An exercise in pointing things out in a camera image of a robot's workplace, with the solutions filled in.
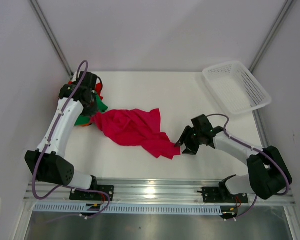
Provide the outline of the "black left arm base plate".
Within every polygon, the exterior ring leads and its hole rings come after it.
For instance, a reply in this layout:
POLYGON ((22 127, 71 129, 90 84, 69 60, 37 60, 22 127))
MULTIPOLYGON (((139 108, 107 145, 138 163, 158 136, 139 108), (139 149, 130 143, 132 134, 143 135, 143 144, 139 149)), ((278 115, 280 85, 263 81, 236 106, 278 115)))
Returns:
POLYGON ((72 201, 107 201, 108 197, 105 194, 108 194, 110 201, 113 200, 115 186, 114 185, 99 185, 96 189, 96 192, 88 192, 87 190, 75 190, 71 191, 69 199, 72 201))

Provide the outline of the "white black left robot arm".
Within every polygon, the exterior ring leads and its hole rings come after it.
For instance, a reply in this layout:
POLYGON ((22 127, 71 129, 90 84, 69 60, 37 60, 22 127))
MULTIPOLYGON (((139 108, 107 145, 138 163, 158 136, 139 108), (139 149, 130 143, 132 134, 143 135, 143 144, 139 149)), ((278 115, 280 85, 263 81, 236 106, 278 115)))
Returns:
POLYGON ((91 72, 80 72, 76 81, 65 84, 58 96, 57 110, 43 140, 36 150, 25 154, 35 181, 81 189, 87 200, 98 196, 95 177, 75 170, 65 159, 71 132, 79 117, 91 117, 98 110, 97 81, 100 78, 91 72))

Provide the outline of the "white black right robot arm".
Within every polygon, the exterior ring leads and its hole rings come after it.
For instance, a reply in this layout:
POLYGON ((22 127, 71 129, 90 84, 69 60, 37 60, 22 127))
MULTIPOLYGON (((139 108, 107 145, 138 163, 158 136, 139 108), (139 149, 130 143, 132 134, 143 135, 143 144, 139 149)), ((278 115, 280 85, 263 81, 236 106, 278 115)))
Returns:
POLYGON ((207 115, 191 120, 186 126, 176 147, 184 146, 186 155, 196 155, 200 146, 222 151, 246 165, 246 175, 231 175, 218 184, 218 196, 229 202, 239 194, 254 194, 267 200, 272 196, 284 196, 293 182, 283 157, 274 146, 256 147, 227 131, 227 127, 214 127, 207 115))

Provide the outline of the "crimson t shirt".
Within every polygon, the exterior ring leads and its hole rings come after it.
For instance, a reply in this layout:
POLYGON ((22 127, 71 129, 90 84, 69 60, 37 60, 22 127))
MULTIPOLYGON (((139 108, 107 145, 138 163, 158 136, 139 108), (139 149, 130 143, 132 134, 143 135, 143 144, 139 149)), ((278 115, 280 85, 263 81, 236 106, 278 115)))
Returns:
POLYGON ((140 146, 155 158, 172 160, 181 155, 181 148, 161 131, 161 112, 158 108, 151 111, 112 109, 105 113, 98 112, 90 122, 120 146, 140 146))

